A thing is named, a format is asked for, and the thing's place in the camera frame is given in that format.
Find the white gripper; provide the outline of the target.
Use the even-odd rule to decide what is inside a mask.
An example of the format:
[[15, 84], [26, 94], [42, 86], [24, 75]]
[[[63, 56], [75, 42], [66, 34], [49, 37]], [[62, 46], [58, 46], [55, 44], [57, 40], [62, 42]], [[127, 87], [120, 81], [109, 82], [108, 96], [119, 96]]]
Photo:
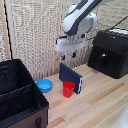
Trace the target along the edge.
[[[82, 49], [86, 44], [86, 36], [87, 34], [78, 34], [75, 36], [62, 36], [56, 40], [56, 48], [57, 52], [67, 52], [72, 50]], [[76, 58], [76, 51], [73, 52], [72, 58]], [[61, 60], [65, 60], [65, 54], [62, 53]]]

